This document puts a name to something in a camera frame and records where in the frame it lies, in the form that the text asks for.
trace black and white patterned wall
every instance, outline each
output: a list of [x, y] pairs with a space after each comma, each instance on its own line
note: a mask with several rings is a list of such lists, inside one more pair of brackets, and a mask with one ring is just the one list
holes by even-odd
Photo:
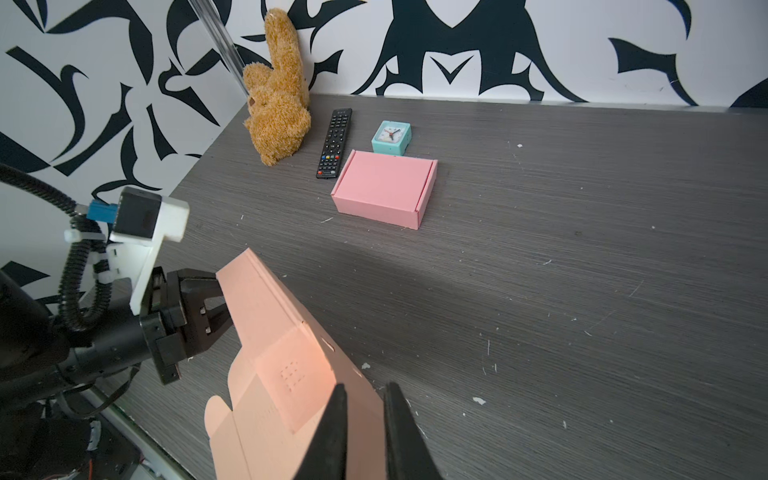
[[[245, 63], [286, 9], [314, 93], [768, 107], [765, 0], [213, 4]], [[187, 0], [11, 0], [0, 27], [0, 162], [80, 203], [169, 194], [244, 103]], [[67, 219], [0, 202], [0, 268], [55, 303]]]
[[[245, 99], [187, 0], [0, 2], [0, 79], [0, 162], [83, 204], [169, 194]], [[1, 184], [0, 204], [0, 268], [53, 307], [67, 217]]]
[[276, 6], [314, 93], [768, 107], [765, 0], [233, 0], [246, 63]]

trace pink cardboard box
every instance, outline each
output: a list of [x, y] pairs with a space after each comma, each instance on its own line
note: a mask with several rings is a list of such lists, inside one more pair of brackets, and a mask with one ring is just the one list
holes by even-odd
[[216, 274], [242, 348], [232, 409], [208, 400], [218, 480], [291, 480], [337, 383], [347, 393], [347, 480], [386, 478], [384, 404], [304, 305], [251, 250]]
[[341, 214], [417, 230], [437, 174], [437, 160], [353, 150], [331, 192]]

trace white bracket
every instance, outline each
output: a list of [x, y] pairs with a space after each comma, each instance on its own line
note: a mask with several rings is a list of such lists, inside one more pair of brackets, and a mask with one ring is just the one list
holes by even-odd
[[114, 278], [131, 279], [131, 312], [139, 315], [141, 300], [147, 289], [157, 254], [164, 240], [181, 242], [187, 229], [190, 206], [187, 202], [175, 198], [163, 197], [152, 239], [112, 233], [107, 245], [109, 269]]

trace clock face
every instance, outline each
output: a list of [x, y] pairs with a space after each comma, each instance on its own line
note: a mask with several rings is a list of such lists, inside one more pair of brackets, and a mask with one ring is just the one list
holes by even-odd
[[403, 129], [400, 127], [393, 127], [391, 125], [384, 127], [382, 133], [376, 138], [378, 141], [386, 142], [388, 144], [396, 144], [400, 142], [402, 138]]

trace box lid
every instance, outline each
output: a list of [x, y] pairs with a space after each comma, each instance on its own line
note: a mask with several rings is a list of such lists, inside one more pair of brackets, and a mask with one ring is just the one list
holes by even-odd
[[434, 161], [353, 151], [333, 196], [415, 211]]

